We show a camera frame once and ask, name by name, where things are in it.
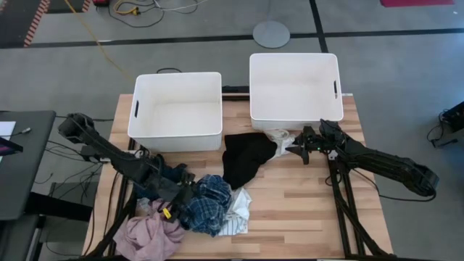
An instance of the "blue plaid shirt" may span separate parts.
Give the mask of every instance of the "blue plaid shirt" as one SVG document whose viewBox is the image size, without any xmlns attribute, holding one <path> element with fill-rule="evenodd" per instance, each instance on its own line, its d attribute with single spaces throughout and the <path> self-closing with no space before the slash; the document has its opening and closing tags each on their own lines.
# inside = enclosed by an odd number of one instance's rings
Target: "blue plaid shirt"
<svg viewBox="0 0 464 261">
<path fill-rule="evenodd" d="M 231 204 L 229 185 L 218 175 L 206 175 L 197 184 L 198 195 L 181 208 L 181 225 L 193 232 L 216 236 Z"/>
</svg>

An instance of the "concrete floor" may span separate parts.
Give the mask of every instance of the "concrete floor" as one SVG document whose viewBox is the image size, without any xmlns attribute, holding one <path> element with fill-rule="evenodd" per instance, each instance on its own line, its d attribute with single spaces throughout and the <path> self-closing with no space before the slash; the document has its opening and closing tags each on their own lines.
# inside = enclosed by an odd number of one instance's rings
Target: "concrete floor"
<svg viewBox="0 0 464 261">
<path fill-rule="evenodd" d="M 189 3 L 176 1 L 181 5 Z M 263 0 L 210 0 L 190 15 L 166 14 L 165 20 L 148 29 L 129 28 L 92 8 L 83 16 L 97 37 L 105 40 L 230 36 L 251 34 L 253 26 L 265 19 L 265 4 Z M 317 4 L 325 32 L 464 28 L 461 1 L 452 6 L 408 8 L 384 8 L 373 0 Z M 273 1 L 271 14 L 287 24 L 292 33 L 315 32 L 306 0 Z M 46 14 L 33 43 L 63 41 L 90 38 L 72 14 Z M 426 134 L 436 125 L 436 116 L 443 109 L 464 100 L 464 34 L 327 38 L 327 45 L 339 58 L 342 91 L 355 95 L 368 146 L 427 164 L 441 178 L 438 196 L 432 202 L 382 199 L 394 253 L 401 257 L 460 260 L 464 241 L 464 145 L 434 149 Z M 283 48 L 274 50 L 264 49 L 254 41 L 105 49 L 132 75 L 154 73 L 162 67 L 177 67 L 184 72 L 218 71 L 223 84 L 231 86 L 248 85 L 249 55 L 253 53 L 320 52 L 317 38 L 291 39 Z M 133 85 L 107 63 L 96 47 L 2 49 L 0 78 L 2 109 L 54 109 L 59 115 L 83 112 L 92 117 L 112 117 L 119 94 L 133 91 Z M 97 125 L 106 137 L 110 127 L 111 123 Z M 66 142 L 57 132 L 52 133 L 51 140 Z M 85 166 L 46 154 L 37 180 L 45 180 L 50 172 L 54 175 L 33 190 L 47 193 L 51 182 L 63 182 Z M 402 185 L 379 177 L 376 180 L 382 194 L 414 197 Z M 77 231 L 87 224 L 65 226 Z M 82 233 L 67 234 L 66 240 L 57 239 L 50 247 L 65 254 L 80 253 Z M 43 248 L 41 260 L 59 259 L 63 257 Z"/>
</svg>

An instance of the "wooden table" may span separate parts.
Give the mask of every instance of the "wooden table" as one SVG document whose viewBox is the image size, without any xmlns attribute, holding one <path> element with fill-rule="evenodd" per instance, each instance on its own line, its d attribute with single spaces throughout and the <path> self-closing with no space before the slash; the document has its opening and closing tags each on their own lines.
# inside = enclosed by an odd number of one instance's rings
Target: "wooden table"
<svg viewBox="0 0 464 261">
<path fill-rule="evenodd" d="M 109 141 L 120 149 L 127 149 L 127 135 L 132 95 L 119 98 Z M 364 142 L 355 100 L 344 96 L 344 119 L 341 128 L 354 139 Z M 254 132 L 248 101 L 223 102 L 223 135 Z M 164 153 L 167 163 L 175 166 L 186 163 L 200 179 L 206 174 L 222 175 L 224 144 L 215 152 Z M 369 178 L 372 173 L 363 172 Z M 188 231 L 173 259 L 201 258 L 317 258 L 343 257 L 339 224 L 336 217 L 332 188 L 324 183 L 329 175 L 323 154 L 312 153 L 309 165 L 301 158 L 287 154 L 273 159 L 259 169 L 256 177 L 245 188 L 252 197 L 248 234 L 217 236 Z M 95 203 L 95 231 L 91 250 L 104 234 L 110 189 L 115 176 L 111 165 L 103 167 Z M 108 228 L 112 224 L 119 194 L 118 177 L 111 196 Z M 360 222 L 368 233 L 387 252 L 392 252 L 384 214 L 376 190 L 358 174 L 351 174 Z M 355 240 L 349 221 L 348 231 L 352 252 Z M 89 223 L 84 250 L 91 238 Z"/>
</svg>

